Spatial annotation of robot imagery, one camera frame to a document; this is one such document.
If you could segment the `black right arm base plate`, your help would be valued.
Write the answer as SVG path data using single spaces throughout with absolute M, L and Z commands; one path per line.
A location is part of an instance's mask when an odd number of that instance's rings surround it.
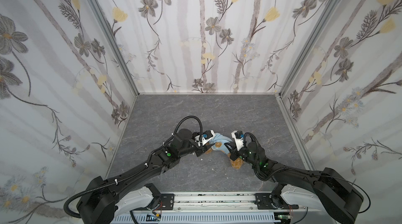
M 255 202 L 258 210 L 291 210 L 299 209 L 298 205 L 290 205 L 280 195 L 271 193 L 256 193 Z

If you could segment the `light blue teddy hoodie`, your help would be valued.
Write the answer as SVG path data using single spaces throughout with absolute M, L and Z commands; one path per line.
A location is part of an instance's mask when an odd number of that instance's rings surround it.
M 222 135 L 219 133 L 216 133 L 215 137 L 209 142 L 212 143 L 212 150 L 213 151 L 221 151 L 224 154 L 229 154 L 230 151 L 228 150 L 228 148 L 225 146 L 225 143 L 232 143 L 233 140 Z

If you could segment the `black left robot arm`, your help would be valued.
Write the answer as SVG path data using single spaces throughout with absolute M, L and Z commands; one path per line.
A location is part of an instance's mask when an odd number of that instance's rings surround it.
M 108 179 L 94 178 L 84 191 L 78 193 L 78 215 L 85 224 L 109 224 L 120 209 L 117 203 L 124 196 L 145 181 L 175 167 L 182 157 L 192 153 L 202 155 L 211 147 L 208 142 L 214 136 L 212 130 L 199 134 L 181 129 L 133 169 Z

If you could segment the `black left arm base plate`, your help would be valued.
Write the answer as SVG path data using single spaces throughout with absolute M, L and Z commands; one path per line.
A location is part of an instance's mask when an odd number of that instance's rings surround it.
M 152 210 L 173 210 L 174 207 L 174 194 L 160 194 L 154 197 L 151 201 L 149 208 Z

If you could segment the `brown teddy bear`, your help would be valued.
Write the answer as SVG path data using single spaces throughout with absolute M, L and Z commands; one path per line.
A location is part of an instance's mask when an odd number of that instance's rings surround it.
M 209 153 L 211 153 L 211 152 L 213 152 L 213 150 L 212 150 L 212 148 L 209 148 L 209 149 L 205 152 L 205 154 L 209 154 Z M 233 168 L 237 169 L 237 170 L 240 169 L 240 168 L 242 167 L 242 165 L 244 164 L 244 161 L 243 161 L 243 159 L 241 159 L 241 158 L 236 158 L 235 160 L 232 160 L 232 159 L 231 159 L 231 153 L 227 154 L 226 156 L 229 158 L 229 161 L 230 161 L 230 163 L 231 163 L 231 166 L 232 166 Z

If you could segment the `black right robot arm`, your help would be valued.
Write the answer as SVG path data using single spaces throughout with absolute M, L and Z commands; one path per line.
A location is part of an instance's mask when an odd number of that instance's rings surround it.
M 311 171 L 283 165 L 265 157 L 264 149 L 256 142 L 250 142 L 240 150 L 234 143 L 226 143 L 225 147 L 231 160 L 240 158 L 249 163 L 259 180 L 277 183 L 272 196 L 275 207 L 284 205 L 285 200 L 280 193 L 286 185 L 292 185 L 316 195 L 324 210 L 337 222 L 355 223 L 364 197 L 335 170 Z

